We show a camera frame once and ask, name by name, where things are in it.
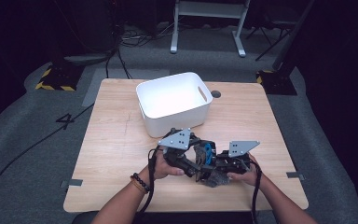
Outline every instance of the forearm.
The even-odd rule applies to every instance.
[[[280,223],[316,223],[316,221],[289,199],[265,175],[261,178],[260,190],[266,196]]]
[[[139,177],[150,186],[149,173],[144,168]],[[92,224],[100,223],[132,223],[135,213],[145,194],[131,182],[124,189],[112,197],[92,220]]]

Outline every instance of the wooden table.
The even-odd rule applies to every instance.
[[[135,88],[143,81],[102,82],[72,176],[83,182],[81,186],[69,186],[63,205],[67,212],[100,210],[130,182],[130,175],[146,166],[147,153],[156,147],[158,138],[147,134],[138,105]],[[201,139],[215,141],[217,153],[228,149],[229,141],[260,141],[251,153],[263,172],[301,208],[307,208],[299,179],[287,177],[287,172],[296,170],[263,88],[255,83],[205,84],[222,96],[213,99],[206,121],[192,132]],[[192,148],[186,155],[195,159]],[[146,212],[250,211],[253,192],[254,187],[242,182],[209,188],[196,183],[195,176],[167,176],[156,181]],[[271,209],[261,192],[256,209]]]

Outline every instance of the wire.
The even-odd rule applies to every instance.
[[[76,40],[85,48],[85,49],[88,49],[89,51],[91,52],[94,52],[94,53],[102,53],[104,54],[104,57],[102,58],[99,58],[99,59],[91,59],[91,60],[83,60],[83,61],[70,61],[70,60],[67,60],[65,59],[66,61],[68,61],[69,63],[72,63],[73,65],[75,66],[82,66],[82,65],[92,65],[92,64],[96,64],[96,63],[101,63],[101,62],[104,62],[104,61],[109,61],[110,58],[113,56],[114,52],[116,51],[117,49],[117,46],[118,46],[118,37],[119,35],[116,35],[115,37],[115,42],[114,42],[114,46],[109,49],[109,50],[106,50],[106,51],[100,51],[100,50],[97,50],[97,49],[93,49],[89,46],[87,46],[81,39],[80,37],[76,34],[75,30],[72,28],[72,25],[71,23],[69,22],[69,20],[66,18],[65,14],[63,13],[61,7],[59,6],[59,4],[57,3],[56,0],[54,0],[54,3],[57,7],[57,9],[60,11],[62,17],[64,18],[67,26],[69,27],[70,31],[72,32],[72,34],[75,36]]]
[[[81,116],[83,113],[85,113],[87,110],[89,110],[91,107],[93,107],[94,104],[89,105],[86,109],[84,109],[82,112],[80,112],[78,115],[76,115],[74,118],[68,120],[65,122],[65,124],[63,124],[59,129],[57,129],[56,131],[50,133],[48,136],[42,138],[41,140],[37,141],[36,143],[34,143],[33,145],[31,145],[30,147],[26,148],[25,150],[22,151],[22,153],[20,153],[18,156],[16,156],[13,160],[11,160],[0,172],[0,177],[1,175],[7,170],[8,167],[10,167],[11,164],[13,164],[13,162],[15,162],[16,160],[18,160],[21,156],[23,156],[25,153],[27,153],[29,150],[31,150],[32,148],[36,147],[37,145],[41,144],[42,142],[44,142],[45,140],[49,139],[52,135],[54,135],[55,133],[59,132],[60,130],[64,129],[69,123],[74,122],[75,119],[77,119],[79,116]]]
[[[124,72],[126,73],[127,79],[132,79],[130,72],[127,70],[126,62],[124,62],[124,60],[121,58],[120,48],[117,49],[117,55],[121,61],[121,65],[123,65],[123,69],[124,69]]]
[[[128,47],[128,48],[144,46],[145,44],[149,43],[152,40],[159,40],[159,39],[165,37],[166,35],[172,35],[173,31],[168,34],[164,34],[164,33],[167,30],[169,30],[169,28],[172,27],[173,25],[174,25],[174,23],[171,23],[167,27],[165,27],[164,29],[159,31],[158,34],[156,35],[156,37],[153,37],[151,35],[138,35],[138,32],[135,30],[126,30],[125,33],[121,36],[122,41],[121,41],[120,45],[122,45],[124,47]]]
[[[106,64],[105,64],[105,72],[106,72],[106,78],[109,78],[109,71],[107,70],[107,65],[109,64],[110,59],[112,58],[113,55],[111,55],[107,60],[106,60]]]
[[[173,130],[171,130],[170,132],[166,133],[162,138],[166,138],[169,135],[173,134]],[[140,220],[140,218],[142,218],[144,216],[145,210],[147,208],[147,206],[149,206],[150,202],[152,201],[153,198],[153,194],[154,194],[154,173],[155,173],[155,169],[156,169],[156,160],[157,160],[157,152],[161,150],[159,149],[159,145],[156,146],[156,148],[154,149],[150,149],[149,154],[147,156],[148,160],[147,160],[147,168],[149,169],[149,182],[150,182],[150,191],[149,191],[149,195],[147,196],[147,200],[145,202],[145,205],[142,207],[142,209],[139,211],[139,213],[137,214],[137,216],[135,217],[135,222],[134,223],[138,223],[138,220]]]
[[[263,174],[263,172],[261,171],[260,166],[256,162],[254,162],[252,160],[250,160],[250,162],[251,162],[251,164],[253,164],[255,166],[255,172],[256,172],[255,191],[254,191],[254,195],[252,198],[252,218],[253,218],[254,224],[258,224],[257,215],[255,212],[255,202],[257,199],[258,190],[260,189],[260,180],[261,180],[261,175]]]

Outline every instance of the beaded bracelet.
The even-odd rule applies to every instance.
[[[133,173],[132,176],[130,176],[132,183],[140,189],[144,194],[148,193],[150,191],[150,187],[146,185],[146,183],[138,176],[137,173]]]

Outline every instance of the yellow black hazard tape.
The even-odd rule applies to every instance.
[[[49,91],[75,91],[83,69],[84,66],[77,66],[72,68],[68,74],[59,74],[50,65],[35,88]]]
[[[275,72],[274,72],[274,71],[269,71],[269,70],[257,71],[257,72],[255,73],[255,78],[256,78],[256,81],[257,81],[258,84],[263,85],[262,75],[263,75],[263,74],[266,74],[266,73],[272,74],[272,73],[275,73]]]

